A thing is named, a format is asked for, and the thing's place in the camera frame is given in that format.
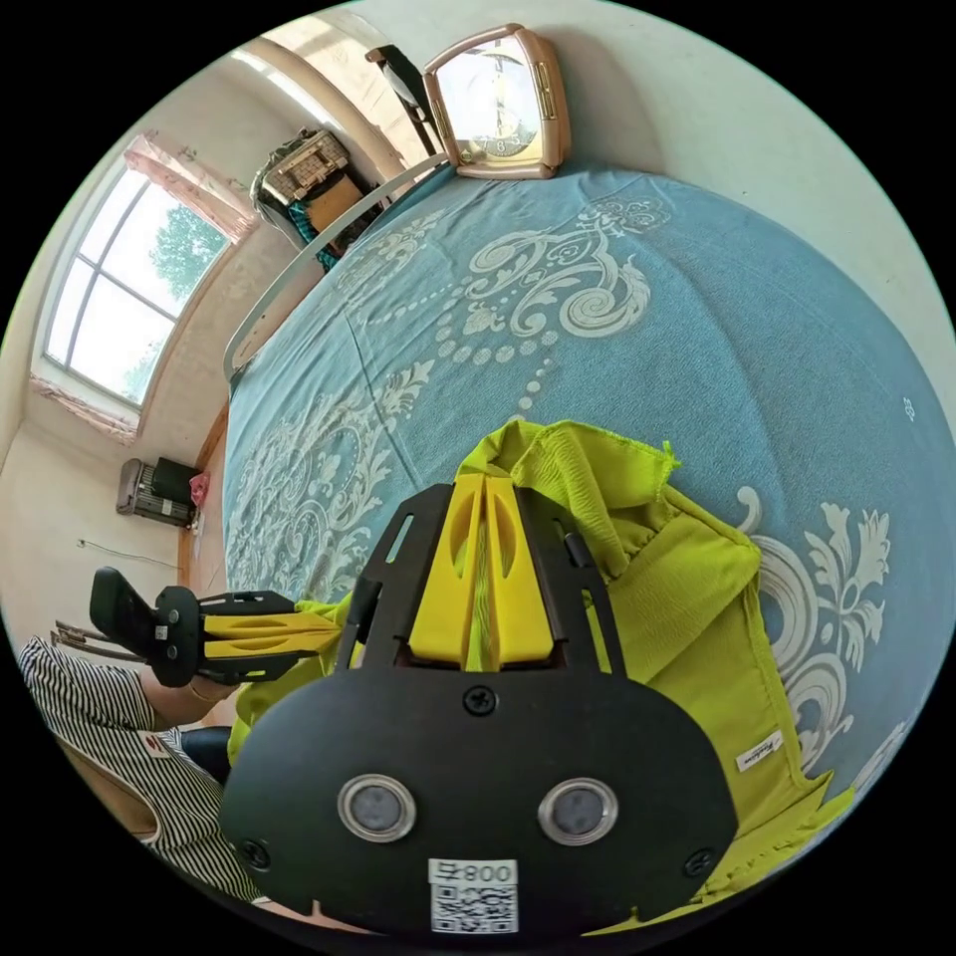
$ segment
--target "striped shirt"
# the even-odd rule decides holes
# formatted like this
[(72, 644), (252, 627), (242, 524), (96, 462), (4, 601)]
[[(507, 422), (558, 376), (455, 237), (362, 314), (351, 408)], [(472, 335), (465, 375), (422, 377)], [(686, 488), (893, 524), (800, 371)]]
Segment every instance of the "striped shirt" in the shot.
[(178, 729), (154, 731), (157, 716), (135, 672), (93, 664), (38, 637), (19, 661), (51, 733), (152, 811), (157, 826), (140, 838), (146, 846), (220, 892), (262, 898), (219, 829), (222, 787), (185, 755)]

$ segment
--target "black chair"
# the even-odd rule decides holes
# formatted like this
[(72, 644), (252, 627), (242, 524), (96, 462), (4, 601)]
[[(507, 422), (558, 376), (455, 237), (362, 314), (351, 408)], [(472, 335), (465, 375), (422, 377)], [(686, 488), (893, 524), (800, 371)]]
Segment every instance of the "black chair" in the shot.
[(226, 745), (231, 730), (230, 727), (197, 727), (195, 730), (184, 730), (180, 735), (185, 755), (223, 787), (229, 779)]
[(431, 103), (425, 91), (424, 81), (415, 65), (392, 44), (385, 44), (374, 50), (369, 50), (365, 58), (370, 63), (378, 64), (388, 84), (395, 91), (411, 124), (418, 133), (421, 144), (429, 156), (436, 154), (434, 143), (425, 124), (435, 129), (435, 117), (431, 112)]

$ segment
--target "clock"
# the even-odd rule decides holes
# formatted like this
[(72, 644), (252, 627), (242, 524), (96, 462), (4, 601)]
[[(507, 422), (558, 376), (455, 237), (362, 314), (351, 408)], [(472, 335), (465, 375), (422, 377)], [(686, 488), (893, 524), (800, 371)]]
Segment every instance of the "clock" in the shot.
[(520, 24), (463, 40), (423, 75), (437, 132), (463, 176), (548, 179), (571, 146), (552, 45)]

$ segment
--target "window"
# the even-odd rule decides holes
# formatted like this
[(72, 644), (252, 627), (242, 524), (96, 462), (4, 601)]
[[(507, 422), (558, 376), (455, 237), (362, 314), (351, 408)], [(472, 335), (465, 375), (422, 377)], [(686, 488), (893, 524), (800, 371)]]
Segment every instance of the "window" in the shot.
[(127, 170), (67, 269), (46, 358), (139, 408), (183, 308), (226, 245), (204, 219)]

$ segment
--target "blue bedspread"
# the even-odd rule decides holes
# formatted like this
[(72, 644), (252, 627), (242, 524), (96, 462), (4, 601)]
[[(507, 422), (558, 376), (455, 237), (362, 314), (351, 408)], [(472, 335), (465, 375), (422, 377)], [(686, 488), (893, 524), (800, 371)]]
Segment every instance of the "blue bedspread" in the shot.
[(395, 506), (516, 415), (660, 445), (764, 553), (810, 776), (862, 790), (956, 619), (954, 448), (887, 318), (795, 236), (666, 178), (439, 174), (241, 375), (230, 587), (337, 599)]

